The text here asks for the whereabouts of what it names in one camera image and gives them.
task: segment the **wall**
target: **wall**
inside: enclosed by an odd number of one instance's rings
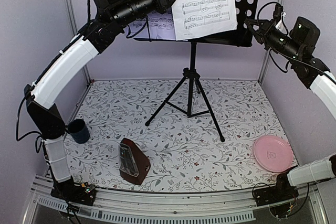
[[[259,8],[269,1],[274,0],[259,0]],[[77,24],[81,27],[87,20],[86,0],[72,2]],[[213,44],[198,44],[197,48],[196,68],[203,78],[258,79],[265,53],[256,43],[252,48]],[[119,35],[88,66],[95,79],[180,78],[189,60],[189,43],[138,42]]]
[[[336,71],[336,5],[333,0],[286,0],[286,24],[292,28],[298,16],[303,16],[321,30],[314,56],[320,58]],[[275,58],[281,66],[286,61],[280,56]],[[290,139],[300,164],[331,155],[336,151],[335,119],[296,77],[293,71],[281,73],[272,63],[268,69],[264,89],[277,112],[279,119]],[[336,219],[334,199],[335,180],[319,185],[330,223]]]
[[[71,31],[63,0],[0,0],[0,6],[0,222],[17,224],[34,177],[46,164],[35,153],[35,136],[16,143],[16,112],[24,86],[68,43]],[[57,101],[64,119],[84,89],[80,73]],[[23,109],[20,133],[34,129]]]

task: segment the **pink plate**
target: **pink plate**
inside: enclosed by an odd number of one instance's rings
[[[274,173],[287,170],[293,162],[291,147],[277,136],[262,136],[254,143],[253,152],[259,165]]]

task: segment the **floral pattern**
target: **floral pattern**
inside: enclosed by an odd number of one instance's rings
[[[260,85],[254,81],[202,80],[225,143],[209,114],[187,118],[166,105],[149,127],[144,124],[177,84],[175,80],[97,81],[77,118],[89,127],[90,140],[77,144],[67,136],[68,165],[75,181],[100,187],[155,192],[204,192],[273,184],[275,173],[261,168],[253,144],[263,135],[284,139],[283,129]],[[171,102],[186,109],[188,83]],[[206,110],[194,92],[193,112]],[[136,142],[151,169],[141,186],[119,174],[118,144]]]

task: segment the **sheet music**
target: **sheet music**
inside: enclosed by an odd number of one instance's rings
[[[235,0],[177,0],[172,10],[176,40],[237,29]]]
[[[160,14],[152,12],[148,15],[150,25],[150,35],[152,39],[176,40],[172,10]],[[138,19],[130,24],[132,34],[136,33],[145,23],[145,19]],[[136,38],[148,39],[148,30],[144,29]]]

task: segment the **brown metronome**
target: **brown metronome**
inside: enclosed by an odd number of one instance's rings
[[[126,181],[141,185],[147,176],[151,163],[137,145],[124,138],[119,144],[120,176]]]

